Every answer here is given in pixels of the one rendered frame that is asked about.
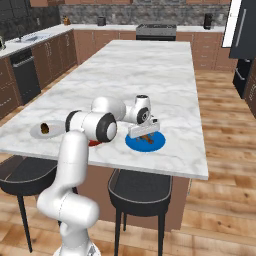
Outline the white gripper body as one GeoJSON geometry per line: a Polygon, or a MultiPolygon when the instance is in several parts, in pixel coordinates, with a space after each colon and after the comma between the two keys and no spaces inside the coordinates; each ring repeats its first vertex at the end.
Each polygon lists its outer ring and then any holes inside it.
{"type": "Polygon", "coordinates": [[[141,125],[132,125],[128,128],[128,135],[134,139],[140,136],[148,135],[160,130],[160,123],[153,118],[141,125]]]}

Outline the brown chicken drumstick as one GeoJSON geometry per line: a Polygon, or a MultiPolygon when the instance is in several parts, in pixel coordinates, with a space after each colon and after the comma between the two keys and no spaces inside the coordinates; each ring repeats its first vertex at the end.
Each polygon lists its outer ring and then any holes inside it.
{"type": "Polygon", "coordinates": [[[143,136],[139,136],[136,138],[137,142],[142,141],[142,140],[146,141],[149,144],[154,143],[154,140],[150,137],[150,135],[143,135],[143,136]]]}

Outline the black fridge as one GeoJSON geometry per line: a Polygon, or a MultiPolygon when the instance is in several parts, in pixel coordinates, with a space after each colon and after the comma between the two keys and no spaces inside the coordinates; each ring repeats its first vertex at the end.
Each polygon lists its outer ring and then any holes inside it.
{"type": "Polygon", "coordinates": [[[231,0],[222,47],[230,49],[230,59],[238,60],[235,68],[238,68],[245,80],[240,80],[234,70],[233,84],[239,96],[244,98],[250,69],[256,57],[256,0],[231,0]],[[247,13],[240,42],[237,44],[243,9],[247,9],[247,13]]]}

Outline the blue plate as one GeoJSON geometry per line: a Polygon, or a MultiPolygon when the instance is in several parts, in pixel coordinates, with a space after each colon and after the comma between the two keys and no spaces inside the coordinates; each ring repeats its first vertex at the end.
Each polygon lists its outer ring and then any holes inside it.
{"type": "Polygon", "coordinates": [[[125,143],[129,148],[138,152],[157,151],[165,145],[166,139],[161,132],[154,132],[148,135],[154,140],[153,144],[149,144],[144,140],[137,142],[136,138],[132,139],[129,135],[126,136],[125,143]]]}

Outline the black bar stool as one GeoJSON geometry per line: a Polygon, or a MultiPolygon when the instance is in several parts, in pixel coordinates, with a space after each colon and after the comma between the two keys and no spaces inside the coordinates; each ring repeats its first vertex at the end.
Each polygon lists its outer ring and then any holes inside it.
{"type": "Polygon", "coordinates": [[[39,195],[54,181],[55,160],[14,155],[0,164],[0,188],[17,197],[29,251],[32,251],[24,196],[39,195]]]}
{"type": "Polygon", "coordinates": [[[162,256],[165,215],[171,200],[172,177],[125,169],[115,169],[108,181],[108,192],[116,209],[114,256],[118,256],[120,225],[127,216],[158,217],[158,256],[162,256]]]}

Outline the brown kitchen island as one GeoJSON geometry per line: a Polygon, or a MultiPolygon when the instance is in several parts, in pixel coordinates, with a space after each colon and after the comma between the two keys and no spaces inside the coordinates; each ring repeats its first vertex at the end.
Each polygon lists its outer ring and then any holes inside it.
{"type": "Polygon", "coordinates": [[[80,194],[98,202],[100,217],[112,221],[115,210],[107,183],[114,169],[169,174],[172,197],[167,230],[181,226],[190,179],[205,180],[208,167],[199,111],[191,46],[179,41],[113,40],[0,127],[0,152],[54,159],[60,138],[35,139],[32,127],[64,120],[73,110],[89,110],[99,96],[133,105],[146,95],[160,122],[165,145],[156,152],[131,150],[125,143],[128,126],[121,122],[110,143],[89,150],[89,168],[80,194]]]}

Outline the grey plate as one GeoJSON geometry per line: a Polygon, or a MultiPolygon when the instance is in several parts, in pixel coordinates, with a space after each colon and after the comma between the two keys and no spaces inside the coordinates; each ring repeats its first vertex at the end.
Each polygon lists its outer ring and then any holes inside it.
{"type": "Polygon", "coordinates": [[[54,138],[64,133],[65,133],[65,122],[61,120],[41,121],[35,124],[30,130],[30,135],[36,139],[54,138]],[[42,123],[47,123],[47,125],[49,126],[48,134],[42,134],[41,127],[40,127],[42,123]]]}

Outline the black and steel hob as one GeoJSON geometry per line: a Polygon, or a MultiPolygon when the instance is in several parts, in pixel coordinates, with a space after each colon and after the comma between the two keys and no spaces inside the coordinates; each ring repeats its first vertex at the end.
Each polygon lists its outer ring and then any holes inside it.
{"type": "Polygon", "coordinates": [[[137,40],[175,41],[176,24],[140,24],[136,28],[137,40]]]}

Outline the brown base cupboards with hob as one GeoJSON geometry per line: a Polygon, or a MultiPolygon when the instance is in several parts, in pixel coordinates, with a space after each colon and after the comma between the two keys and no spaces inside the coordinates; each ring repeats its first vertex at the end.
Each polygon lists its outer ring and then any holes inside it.
{"type": "MultiPolygon", "coordinates": [[[[229,58],[229,49],[222,48],[222,33],[177,32],[176,40],[189,42],[196,70],[233,71],[237,61],[229,58]]],[[[135,40],[135,31],[75,30],[77,61],[82,64],[112,40],[135,40]]]]}

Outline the brown tall cupboard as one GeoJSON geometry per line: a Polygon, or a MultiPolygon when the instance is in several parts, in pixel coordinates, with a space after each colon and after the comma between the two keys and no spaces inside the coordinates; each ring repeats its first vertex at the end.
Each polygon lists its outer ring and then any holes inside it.
{"type": "Polygon", "coordinates": [[[247,82],[244,99],[256,119],[256,58],[251,66],[249,79],[247,82]]]}

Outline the brown base cupboards with dishwasher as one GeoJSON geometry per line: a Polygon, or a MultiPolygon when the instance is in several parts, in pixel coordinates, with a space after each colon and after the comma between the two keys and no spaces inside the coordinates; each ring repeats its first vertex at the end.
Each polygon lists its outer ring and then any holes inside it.
{"type": "MultiPolygon", "coordinates": [[[[49,36],[25,49],[28,48],[34,56],[41,90],[77,63],[72,31],[49,36]]],[[[11,55],[0,57],[0,120],[23,105],[10,62],[11,55]]]]}

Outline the black coffee machine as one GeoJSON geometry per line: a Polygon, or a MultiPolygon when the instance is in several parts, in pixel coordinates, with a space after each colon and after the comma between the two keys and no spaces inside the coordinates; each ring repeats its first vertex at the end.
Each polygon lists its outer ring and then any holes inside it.
{"type": "Polygon", "coordinates": [[[212,21],[213,21],[213,15],[211,13],[206,13],[205,17],[204,17],[204,25],[203,25],[203,27],[206,30],[210,30],[211,29],[212,21]]]}

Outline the black dishwasher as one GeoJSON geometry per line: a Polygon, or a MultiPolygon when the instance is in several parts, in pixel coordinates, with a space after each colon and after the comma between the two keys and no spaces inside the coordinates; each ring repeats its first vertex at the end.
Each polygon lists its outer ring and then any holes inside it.
{"type": "Polygon", "coordinates": [[[31,49],[28,48],[11,55],[10,62],[22,104],[25,105],[41,93],[31,49]]]}

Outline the steel sink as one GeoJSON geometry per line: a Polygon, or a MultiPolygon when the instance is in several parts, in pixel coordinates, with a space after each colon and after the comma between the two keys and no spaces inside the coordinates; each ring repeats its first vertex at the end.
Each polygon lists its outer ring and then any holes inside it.
{"type": "Polygon", "coordinates": [[[44,36],[34,34],[32,36],[22,37],[21,39],[18,38],[14,42],[16,42],[16,43],[30,43],[30,42],[34,42],[34,41],[37,41],[37,40],[41,40],[42,38],[44,38],[44,36]]]}

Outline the brown wall cupboards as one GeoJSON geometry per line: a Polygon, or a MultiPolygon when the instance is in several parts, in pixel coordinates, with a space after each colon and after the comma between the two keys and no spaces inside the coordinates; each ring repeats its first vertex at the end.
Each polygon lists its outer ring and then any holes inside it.
{"type": "MultiPolygon", "coordinates": [[[[138,0],[29,0],[31,7],[49,7],[57,6],[61,4],[77,5],[77,4],[98,4],[98,5],[131,5],[138,0]]],[[[145,3],[163,3],[163,4],[180,4],[182,1],[189,5],[227,5],[231,3],[231,0],[143,0],[145,3]]]]}

